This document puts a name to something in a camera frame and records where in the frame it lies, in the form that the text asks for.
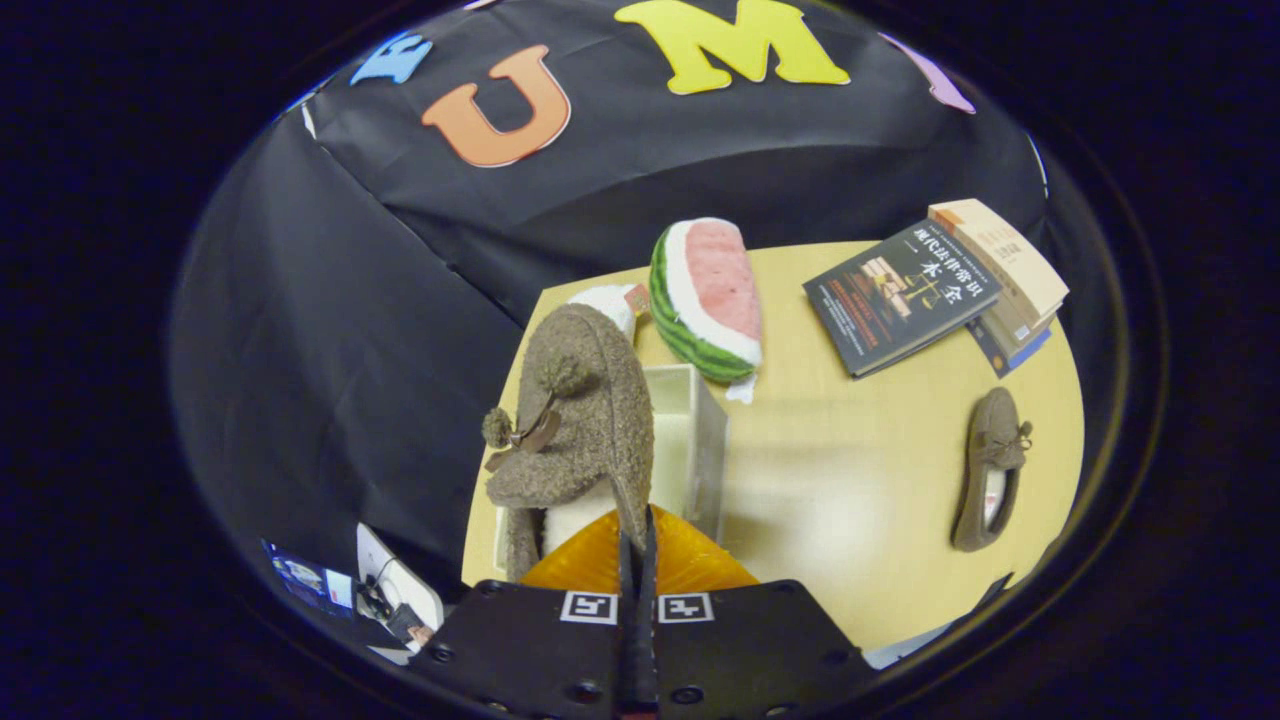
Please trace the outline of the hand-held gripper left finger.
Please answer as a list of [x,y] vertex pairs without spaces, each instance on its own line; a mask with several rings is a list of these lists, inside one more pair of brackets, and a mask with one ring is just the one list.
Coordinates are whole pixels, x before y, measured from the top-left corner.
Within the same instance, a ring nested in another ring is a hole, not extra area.
[[410,662],[425,683],[507,719],[623,719],[641,708],[641,555],[621,530],[611,593],[479,582]]

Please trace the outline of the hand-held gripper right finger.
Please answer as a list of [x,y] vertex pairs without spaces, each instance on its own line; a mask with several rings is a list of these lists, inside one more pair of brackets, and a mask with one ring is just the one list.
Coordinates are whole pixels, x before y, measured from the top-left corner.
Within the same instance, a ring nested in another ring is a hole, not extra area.
[[806,719],[881,678],[795,580],[655,592],[650,646],[658,719]]

